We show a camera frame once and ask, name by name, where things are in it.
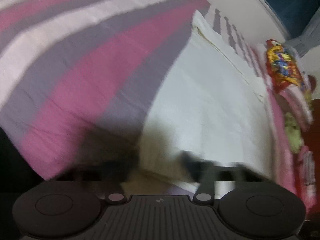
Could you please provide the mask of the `white garment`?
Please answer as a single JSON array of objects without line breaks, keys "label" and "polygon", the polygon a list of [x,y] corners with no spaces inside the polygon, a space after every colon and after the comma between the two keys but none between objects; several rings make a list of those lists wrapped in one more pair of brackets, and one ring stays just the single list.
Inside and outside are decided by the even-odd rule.
[{"label": "white garment", "polygon": [[195,12],[191,36],[162,82],[143,125],[140,166],[126,194],[194,193],[181,153],[273,178],[273,139],[261,77]]}]

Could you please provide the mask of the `green small garment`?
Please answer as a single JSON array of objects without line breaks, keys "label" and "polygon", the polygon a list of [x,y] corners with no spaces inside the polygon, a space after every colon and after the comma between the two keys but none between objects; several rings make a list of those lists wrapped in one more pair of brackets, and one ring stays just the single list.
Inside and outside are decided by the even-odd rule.
[{"label": "green small garment", "polygon": [[297,87],[291,87],[281,92],[289,106],[285,113],[285,134],[289,140],[290,150],[298,154],[304,146],[302,132],[307,132],[313,124],[311,90],[302,92]]}]

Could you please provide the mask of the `pink small garment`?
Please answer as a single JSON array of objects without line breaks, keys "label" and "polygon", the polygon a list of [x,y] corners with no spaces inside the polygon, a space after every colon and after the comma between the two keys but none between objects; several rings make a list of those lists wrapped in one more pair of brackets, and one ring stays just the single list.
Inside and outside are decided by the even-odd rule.
[{"label": "pink small garment", "polygon": [[298,196],[303,201],[307,213],[316,205],[316,179],[313,152],[303,146],[298,154]]}]

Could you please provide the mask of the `dark red wooden headboard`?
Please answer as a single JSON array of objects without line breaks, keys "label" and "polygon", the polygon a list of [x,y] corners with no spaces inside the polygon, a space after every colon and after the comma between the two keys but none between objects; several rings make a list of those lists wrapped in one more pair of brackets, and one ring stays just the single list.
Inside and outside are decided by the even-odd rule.
[{"label": "dark red wooden headboard", "polygon": [[319,99],[312,100],[314,122],[309,130],[303,133],[303,139],[313,152],[315,162],[316,204],[312,207],[309,218],[312,222],[319,223]]}]

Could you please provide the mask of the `colourful red yellow satin cloth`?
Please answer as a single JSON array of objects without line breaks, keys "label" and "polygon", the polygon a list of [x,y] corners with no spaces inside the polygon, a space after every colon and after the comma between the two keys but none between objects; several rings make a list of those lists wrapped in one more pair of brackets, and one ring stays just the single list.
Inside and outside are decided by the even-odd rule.
[{"label": "colourful red yellow satin cloth", "polygon": [[273,39],[267,40],[266,45],[267,73],[271,77],[274,91],[280,93],[289,85],[295,85],[304,92],[306,84],[293,52]]}]

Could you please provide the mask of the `grey curtain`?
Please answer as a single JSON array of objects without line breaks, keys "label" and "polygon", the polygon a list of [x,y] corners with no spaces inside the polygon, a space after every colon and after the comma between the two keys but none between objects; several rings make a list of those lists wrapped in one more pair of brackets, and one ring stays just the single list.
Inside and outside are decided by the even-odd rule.
[{"label": "grey curtain", "polygon": [[319,13],[314,14],[302,34],[288,40],[285,44],[294,48],[299,57],[306,55],[312,48],[319,46]]}]

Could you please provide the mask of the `pink purple striped bedsheet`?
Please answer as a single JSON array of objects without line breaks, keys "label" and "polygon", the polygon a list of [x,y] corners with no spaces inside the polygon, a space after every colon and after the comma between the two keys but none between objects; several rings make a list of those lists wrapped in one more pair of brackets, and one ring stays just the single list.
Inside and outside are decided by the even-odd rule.
[{"label": "pink purple striped bedsheet", "polygon": [[195,12],[261,77],[273,178],[298,196],[285,113],[249,40],[207,0],[1,0],[1,128],[43,180],[139,168],[146,116]]}]

